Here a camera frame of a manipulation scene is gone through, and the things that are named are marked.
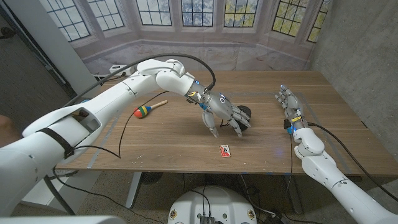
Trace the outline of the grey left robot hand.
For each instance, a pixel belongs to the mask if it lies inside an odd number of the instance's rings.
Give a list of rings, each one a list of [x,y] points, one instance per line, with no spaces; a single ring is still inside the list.
[[[251,127],[249,123],[250,116],[233,105],[222,93],[205,93],[199,105],[203,109],[202,120],[215,138],[218,138],[219,134],[214,115],[217,115],[223,121],[227,121],[240,138],[243,134],[238,122],[247,128]]]

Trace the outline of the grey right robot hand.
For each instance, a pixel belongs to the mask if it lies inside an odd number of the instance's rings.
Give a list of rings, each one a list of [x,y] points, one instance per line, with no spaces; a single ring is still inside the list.
[[[287,86],[281,85],[275,98],[284,109],[285,117],[293,131],[308,127],[303,115],[303,104]]]

